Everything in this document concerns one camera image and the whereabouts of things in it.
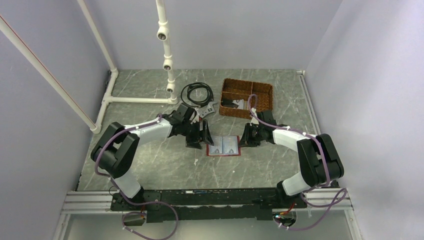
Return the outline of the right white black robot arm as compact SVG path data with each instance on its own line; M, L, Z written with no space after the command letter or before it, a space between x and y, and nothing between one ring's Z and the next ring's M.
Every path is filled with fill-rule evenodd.
M316 187L324 187L344 175L344 166L328 134L313 135L276 123L270 110L251 109L251 122L245 124L239 146L258 147L263 141L286 147L298 155L300 171L276 186L275 200L289 207L295 196Z

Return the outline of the red leather card holder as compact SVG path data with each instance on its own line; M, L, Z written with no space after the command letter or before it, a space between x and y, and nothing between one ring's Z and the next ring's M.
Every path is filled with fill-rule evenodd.
M213 145L206 145L206 155L209 157L240 156L240 137L237 135L212 136Z

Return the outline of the brown woven basket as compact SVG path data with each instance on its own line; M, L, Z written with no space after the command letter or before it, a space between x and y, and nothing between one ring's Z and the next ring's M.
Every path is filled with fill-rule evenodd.
M219 102L219 114L226 117L249 119L249 110L234 109L221 106L221 100L248 100L250 95L256 95L257 99L251 99L251 106L257 111L273 109L273 85L263 82L247 81L241 79L225 78L222 84Z

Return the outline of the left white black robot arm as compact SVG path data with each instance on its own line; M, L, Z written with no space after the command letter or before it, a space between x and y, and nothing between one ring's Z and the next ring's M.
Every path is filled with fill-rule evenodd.
M178 135L185 137L187 148L201 149L201 143L213 146L208 122L197 117L193 107L182 103L170 114L158 114L155 119L143 123L112 122L90 154L95 173L110 179L124 195L123 202L129 209L139 209L145 201L145 190L131 171L138 147Z

